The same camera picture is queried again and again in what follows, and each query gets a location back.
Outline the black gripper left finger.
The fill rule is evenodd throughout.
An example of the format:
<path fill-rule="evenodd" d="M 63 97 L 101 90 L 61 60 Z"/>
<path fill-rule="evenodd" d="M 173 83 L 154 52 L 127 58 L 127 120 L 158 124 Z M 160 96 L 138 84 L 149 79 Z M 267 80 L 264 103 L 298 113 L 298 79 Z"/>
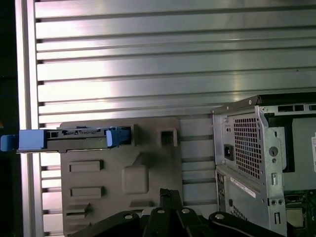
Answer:
<path fill-rule="evenodd" d="M 160 189 L 160 206 L 150 215 L 122 211 L 79 230 L 71 237 L 165 237 L 169 235 L 171 190 Z"/>

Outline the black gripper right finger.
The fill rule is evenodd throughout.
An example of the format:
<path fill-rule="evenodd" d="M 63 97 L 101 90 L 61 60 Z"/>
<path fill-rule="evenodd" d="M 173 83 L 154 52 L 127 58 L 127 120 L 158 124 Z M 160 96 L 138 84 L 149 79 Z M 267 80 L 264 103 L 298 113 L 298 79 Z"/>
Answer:
<path fill-rule="evenodd" d="M 178 190 L 170 190 L 171 208 L 186 237 L 279 237 L 271 230 L 225 212 L 214 212 L 208 218 L 185 208 Z"/>

